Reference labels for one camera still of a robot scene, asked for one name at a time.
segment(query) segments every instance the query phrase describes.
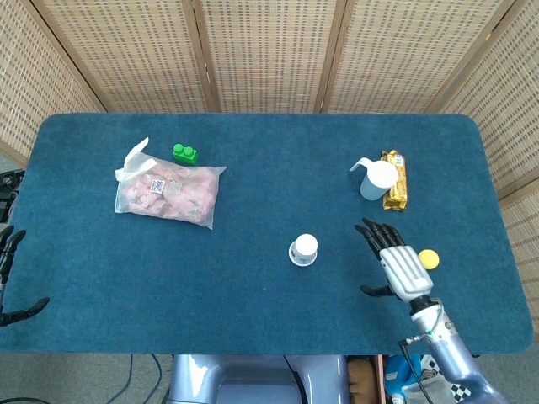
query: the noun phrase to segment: white bottle cap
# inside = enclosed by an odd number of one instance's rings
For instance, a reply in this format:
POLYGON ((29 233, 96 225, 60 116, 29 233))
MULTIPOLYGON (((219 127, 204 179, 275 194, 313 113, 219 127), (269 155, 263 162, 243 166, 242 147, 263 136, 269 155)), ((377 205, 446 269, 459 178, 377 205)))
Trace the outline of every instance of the white bottle cap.
POLYGON ((290 260, 299 267, 314 263, 318 255, 318 241, 311 234, 300 235, 288 248, 290 260))

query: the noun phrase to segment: table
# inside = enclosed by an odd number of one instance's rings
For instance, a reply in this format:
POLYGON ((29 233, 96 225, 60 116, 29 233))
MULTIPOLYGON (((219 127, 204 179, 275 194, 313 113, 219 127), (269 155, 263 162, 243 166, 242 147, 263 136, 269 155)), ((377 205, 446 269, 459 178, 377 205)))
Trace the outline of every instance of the table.
POLYGON ((477 126, 463 115, 59 114, 40 128, 13 223, 28 234, 6 311, 51 298, 0 334, 4 351, 189 354, 396 354, 415 334, 394 298, 361 284, 384 275, 354 229, 393 224, 441 257, 440 297, 475 354, 531 344, 531 319, 477 126), (227 166, 214 230, 114 213, 127 152, 172 161, 181 142, 199 165, 227 166), (359 195, 359 157, 407 158, 409 207, 359 195), (313 266, 288 258, 318 238, 313 266))

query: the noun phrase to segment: pink food package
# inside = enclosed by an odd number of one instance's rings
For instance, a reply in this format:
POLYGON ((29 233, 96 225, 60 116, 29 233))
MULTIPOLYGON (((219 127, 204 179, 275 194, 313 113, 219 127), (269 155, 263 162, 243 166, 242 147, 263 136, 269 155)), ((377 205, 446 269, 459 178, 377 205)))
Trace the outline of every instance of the pink food package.
POLYGON ((142 153, 136 145, 116 170, 115 213, 137 213, 213 227, 219 176, 226 167, 182 167, 142 153))

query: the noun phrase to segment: small white cup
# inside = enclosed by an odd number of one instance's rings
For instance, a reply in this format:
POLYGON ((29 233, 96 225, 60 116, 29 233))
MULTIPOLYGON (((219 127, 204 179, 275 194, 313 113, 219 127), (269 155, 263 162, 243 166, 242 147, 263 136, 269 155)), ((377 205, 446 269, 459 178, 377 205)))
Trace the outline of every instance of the small white cup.
POLYGON ((317 259, 317 250, 318 241, 315 236, 302 234, 288 248, 288 256, 298 267, 306 267, 317 259))
POLYGON ((390 162, 382 160, 372 162, 363 157, 350 171, 356 170, 359 166, 367 169, 360 187, 361 196, 367 200, 380 199, 398 181, 398 171, 390 162))

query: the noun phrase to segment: green toy block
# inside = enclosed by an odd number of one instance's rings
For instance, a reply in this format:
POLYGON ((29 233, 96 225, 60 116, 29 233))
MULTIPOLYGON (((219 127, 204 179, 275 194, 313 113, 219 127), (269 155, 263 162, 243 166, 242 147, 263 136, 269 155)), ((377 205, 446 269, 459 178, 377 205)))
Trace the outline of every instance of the green toy block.
POLYGON ((172 157, 180 162, 194 166, 199 159, 199 153, 191 146, 184 146, 178 143, 174 145, 172 157))

